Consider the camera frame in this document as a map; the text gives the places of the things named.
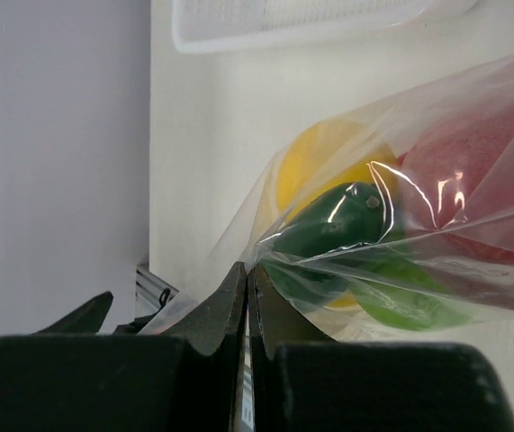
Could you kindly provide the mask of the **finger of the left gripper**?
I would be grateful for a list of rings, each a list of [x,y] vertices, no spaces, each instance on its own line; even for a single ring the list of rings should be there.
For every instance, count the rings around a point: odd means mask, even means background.
[[[100,293],[53,324],[34,332],[34,335],[97,334],[112,304],[111,292]]]

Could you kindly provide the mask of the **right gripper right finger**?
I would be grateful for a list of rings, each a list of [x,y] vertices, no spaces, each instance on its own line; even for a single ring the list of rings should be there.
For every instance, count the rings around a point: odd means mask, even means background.
[[[339,377],[342,346],[318,330],[252,271],[252,366],[257,431],[331,431],[339,402],[329,394]]]

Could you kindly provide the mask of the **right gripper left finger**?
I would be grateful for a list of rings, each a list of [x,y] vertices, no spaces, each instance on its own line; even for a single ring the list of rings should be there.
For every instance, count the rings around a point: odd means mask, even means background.
[[[158,336],[136,336],[133,376],[105,431],[230,431],[246,316],[246,270],[235,263],[199,306]]]

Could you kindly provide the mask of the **green fake cucumber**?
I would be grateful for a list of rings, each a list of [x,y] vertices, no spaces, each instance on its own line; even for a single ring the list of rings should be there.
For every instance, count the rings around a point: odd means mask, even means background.
[[[300,261],[344,247],[372,245],[384,230],[384,205],[374,184],[339,184],[303,208],[271,239],[271,251]],[[262,266],[283,297],[314,307],[337,299],[348,281],[267,256]]]

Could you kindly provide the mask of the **clear zip top bag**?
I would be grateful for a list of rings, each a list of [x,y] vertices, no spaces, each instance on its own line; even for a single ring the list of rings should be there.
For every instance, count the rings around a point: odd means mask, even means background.
[[[397,166],[391,171],[397,185],[390,200],[391,226],[380,242],[355,249],[350,258],[331,253],[302,262],[348,281],[347,289],[337,299],[314,307],[284,297],[288,303],[314,326],[340,340],[355,340],[367,333],[438,333],[514,320],[514,265],[492,264],[449,255],[437,246],[425,247],[425,239],[432,234],[414,229],[399,187],[406,177],[401,171],[403,156],[424,130],[453,110],[512,92],[514,54],[318,119],[287,140],[261,166],[251,156],[227,160],[218,169],[225,186],[217,191],[209,188],[217,152],[205,147],[212,133],[197,132],[181,142],[175,155],[163,157],[161,185],[153,193],[158,212],[151,221],[151,264],[177,289],[198,300],[215,291],[234,262],[240,261],[247,269],[262,266],[269,255],[268,242],[282,228],[285,218],[277,209],[275,191],[277,172],[287,149],[318,122],[354,121],[378,134],[396,156]],[[452,328],[410,331],[386,326],[369,316],[349,285],[356,278],[368,276],[361,265],[391,259],[404,259],[425,270],[446,288],[446,293],[439,294],[441,300],[461,308],[470,316],[469,321]]]

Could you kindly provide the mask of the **light green fake vegetable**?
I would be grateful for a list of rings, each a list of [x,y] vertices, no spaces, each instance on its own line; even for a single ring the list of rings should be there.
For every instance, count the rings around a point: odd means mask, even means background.
[[[391,259],[361,265],[368,273],[356,278],[349,291],[373,319],[396,329],[448,329],[469,321],[464,311],[442,301],[446,288],[418,265]]]

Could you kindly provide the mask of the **yellow fake lemon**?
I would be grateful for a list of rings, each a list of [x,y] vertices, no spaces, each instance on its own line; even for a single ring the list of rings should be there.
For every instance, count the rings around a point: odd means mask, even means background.
[[[364,124],[346,120],[316,123],[293,141],[277,172],[276,206],[285,216],[280,230],[329,189],[344,183],[363,182],[375,185],[382,197],[384,230],[376,243],[380,242],[391,226],[390,200],[397,189],[391,171],[396,166],[392,147]],[[272,252],[271,239],[268,242],[269,256],[311,269],[302,264],[310,258],[296,261]],[[343,247],[327,254],[334,253],[347,259],[353,256],[355,249],[372,245]]]

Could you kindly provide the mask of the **red fake apple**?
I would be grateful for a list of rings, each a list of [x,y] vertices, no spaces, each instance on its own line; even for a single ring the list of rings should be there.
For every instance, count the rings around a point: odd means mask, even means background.
[[[514,92],[444,115],[403,156],[401,198],[425,247],[514,265]]]

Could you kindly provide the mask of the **aluminium rail frame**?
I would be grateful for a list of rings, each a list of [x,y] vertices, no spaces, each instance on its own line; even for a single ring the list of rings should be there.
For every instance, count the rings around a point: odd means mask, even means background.
[[[149,264],[136,267],[135,316],[141,317],[163,309],[179,291],[149,271]]]

